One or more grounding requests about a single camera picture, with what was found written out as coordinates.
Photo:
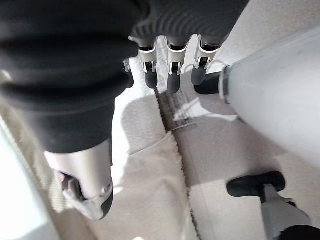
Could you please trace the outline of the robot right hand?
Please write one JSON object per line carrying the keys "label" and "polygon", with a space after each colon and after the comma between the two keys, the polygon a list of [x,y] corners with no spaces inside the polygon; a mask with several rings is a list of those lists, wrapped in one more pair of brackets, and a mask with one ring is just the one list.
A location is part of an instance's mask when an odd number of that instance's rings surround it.
{"label": "robot right hand", "polygon": [[115,99],[134,84],[140,57],[155,89],[157,38],[167,41],[167,90],[180,89],[191,36],[198,35],[193,85],[202,83],[246,0],[3,0],[0,97],[32,131],[84,216],[101,220],[113,203]]}

